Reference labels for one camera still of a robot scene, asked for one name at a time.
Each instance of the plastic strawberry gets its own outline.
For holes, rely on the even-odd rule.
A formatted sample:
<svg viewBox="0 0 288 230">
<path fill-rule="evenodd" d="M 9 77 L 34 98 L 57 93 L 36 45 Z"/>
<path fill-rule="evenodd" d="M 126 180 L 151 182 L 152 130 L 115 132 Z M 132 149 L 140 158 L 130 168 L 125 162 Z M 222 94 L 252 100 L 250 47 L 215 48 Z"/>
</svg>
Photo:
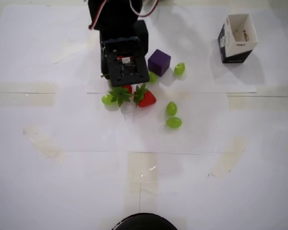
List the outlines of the plastic strawberry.
<svg viewBox="0 0 288 230">
<path fill-rule="evenodd" d="M 111 102 L 118 102 L 119 107 L 123 104 L 123 102 L 130 102 L 130 97 L 133 96 L 129 94 L 128 89 L 123 89 L 122 87 L 113 87 L 112 91 L 109 92 L 113 98 Z"/>
<path fill-rule="evenodd" d="M 123 85 L 122 88 L 123 89 L 128 89 L 128 92 L 132 93 L 132 86 L 131 85 Z"/>
<path fill-rule="evenodd" d="M 156 103 L 157 99 L 155 96 L 145 88 L 146 84 L 143 83 L 141 87 L 136 86 L 136 91 L 134 92 L 133 101 L 135 102 L 136 106 L 139 107 L 147 107 Z"/>
</svg>

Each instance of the white paper box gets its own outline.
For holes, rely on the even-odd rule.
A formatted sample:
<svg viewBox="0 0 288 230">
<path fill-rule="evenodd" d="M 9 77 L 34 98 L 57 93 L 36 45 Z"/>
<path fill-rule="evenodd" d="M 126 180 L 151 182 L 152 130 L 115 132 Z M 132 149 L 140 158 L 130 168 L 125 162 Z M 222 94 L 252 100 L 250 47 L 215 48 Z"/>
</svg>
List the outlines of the white paper box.
<svg viewBox="0 0 288 230">
<path fill-rule="evenodd" d="M 251 16 L 229 15 L 218 41 L 223 63 L 243 63 L 258 43 Z"/>
</svg>

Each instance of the green grape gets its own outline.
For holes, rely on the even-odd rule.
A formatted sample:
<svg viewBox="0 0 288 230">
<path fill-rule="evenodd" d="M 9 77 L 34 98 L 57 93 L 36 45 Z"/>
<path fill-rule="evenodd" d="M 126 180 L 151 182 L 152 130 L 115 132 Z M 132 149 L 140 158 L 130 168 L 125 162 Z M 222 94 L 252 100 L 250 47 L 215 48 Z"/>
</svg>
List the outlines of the green grape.
<svg viewBox="0 0 288 230">
<path fill-rule="evenodd" d="M 167 105 L 167 112 L 170 116 L 175 116 L 177 113 L 177 105 L 174 102 L 170 102 Z"/>
<path fill-rule="evenodd" d="M 111 105 L 111 104 L 114 104 L 115 102 L 112 102 L 113 96 L 111 94 L 106 94 L 106 95 L 103 95 L 102 98 L 101 98 L 101 101 L 103 104 L 106 104 L 106 105 Z"/>
<path fill-rule="evenodd" d="M 182 121 L 178 117 L 171 117 L 167 120 L 167 126 L 171 128 L 179 128 L 182 124 Z"/>
<path fill-rule="evenodd" d="M 182 62 L 182 63 L 179 63 L 176 67 L 175 67 L 175 74 L 176 75 L 182 75 L 185 71 L 186 67 L 185 67 L 185 64 Z"/>
<path fill-rule="evenodd" d="M 149 71 L 149 82 L 155 83 L 157 80 L 158 80 L 158 76 L 155 73 Z"/>
</svg>

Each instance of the strawberry leaves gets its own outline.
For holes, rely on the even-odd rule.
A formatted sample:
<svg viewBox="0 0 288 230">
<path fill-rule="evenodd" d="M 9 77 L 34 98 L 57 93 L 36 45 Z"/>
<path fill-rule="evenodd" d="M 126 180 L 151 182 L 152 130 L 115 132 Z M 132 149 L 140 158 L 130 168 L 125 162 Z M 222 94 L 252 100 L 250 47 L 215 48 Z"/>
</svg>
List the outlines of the strawberry leaves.
<svg viewBox="0 0 288 230">
<path fill-rule="evenodd" d="M 143 83 L 141 87 L 138 85 L 136 86 L 136 91 L 134 92 L 134 98 L 133 101 L 135 102 L 135 106 L 138 106 L 141 100 L 144 98 L 144 94 L 148 91 L 148 89 L 145 88 L 146 83 Z"/>
<path fill-rule="evenodd" d="M 119 107 L 123 104 L 123 102 L 130 102 L 130 97 L 132 94 L 129 94 L 128 89 L 123 89 L 122 87 L 113 87 L 112 91 L 109 92 L 113 98 L 111 102 L 118 102 Z"/>
</svg>

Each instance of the masking tape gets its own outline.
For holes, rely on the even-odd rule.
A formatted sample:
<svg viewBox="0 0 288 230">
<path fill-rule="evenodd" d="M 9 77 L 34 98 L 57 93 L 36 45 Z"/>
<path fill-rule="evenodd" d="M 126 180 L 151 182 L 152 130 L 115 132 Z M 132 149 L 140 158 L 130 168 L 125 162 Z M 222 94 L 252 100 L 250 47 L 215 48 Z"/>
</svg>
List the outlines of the masking tape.
<svg viewBox="0 0 288 230">
<path fill-rule="evenodd" d="M 288 111 L 288 97 L 228 96 L 229 109 Z"/>
<path fill-rule="evenodd" d="M 249 141 L 244 137 L 235 137 L 226 147 L 225 152 L 217 160 L 210 172 L 210 175 L 222 177 L 230 172 L 235 167 L 238 160 L 242 157 L 244 149 L 248 143 Z"/>
<path fill-rule="evenodd" d="M 156 213 L 158 193 L 158 165 L 156 153 L 141 153 L 140 212 Z"/>
<path fill-rule="evenodd" d="M 288 97 L 287 86 L 256 86 L 256 93 L 228 93 L 228 96 Z"/>
<path fill-rule="evenodd" d="M 0 83 L 0 93 L 56 93 L 57 85 L 54 83 Z"/>
<path fill-rule="evenodd" d="M 128 189 L 124 216 L 138 212 L 156 212 L 157 154 L 128 153 Z"/>
<path fill-rule="evenodd" d="M 25 127 L 23 134 L 47 157 L 62 165 L 65 154 L 61 147 L 53 143 L 38 127 Z"/>
<path fill-rule="evenodd" d="M 0 93 L 0 107 L 51 107 L 55 94 Z"/>
<path fill-rule="evenodd" d="M 127 187 L 125 190 L 124 218 L 140 212 L 141 153 L 128 153 Z"/>
</svg>

